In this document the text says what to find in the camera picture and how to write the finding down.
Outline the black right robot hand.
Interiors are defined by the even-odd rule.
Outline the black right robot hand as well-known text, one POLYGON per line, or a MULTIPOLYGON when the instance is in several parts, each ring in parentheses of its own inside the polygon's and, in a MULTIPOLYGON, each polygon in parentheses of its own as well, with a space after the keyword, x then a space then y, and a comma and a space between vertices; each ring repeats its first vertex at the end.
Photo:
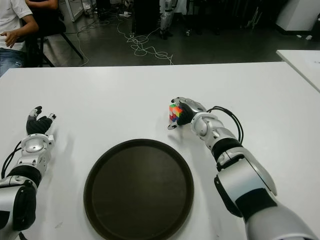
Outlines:
POLYGON ((170 124, 168 130, 189 124, 194 116, 200 112, 206 112, 207 109, 199 102, 190 98, 176 97, 171 100, 169 105, 170 124))

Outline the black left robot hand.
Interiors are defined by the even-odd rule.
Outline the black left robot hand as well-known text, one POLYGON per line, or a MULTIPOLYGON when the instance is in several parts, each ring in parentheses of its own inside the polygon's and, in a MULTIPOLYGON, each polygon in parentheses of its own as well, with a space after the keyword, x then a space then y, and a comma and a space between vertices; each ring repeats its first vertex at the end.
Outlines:
POLYGON ((26 133, 27 135, 43 134, 45 135, 50 129, 53 121, 57 118, 54 113, 49 116, 42 116, 38 118, 42 113, 42 106, 37 106, 31 110, 26 121, 26 133))

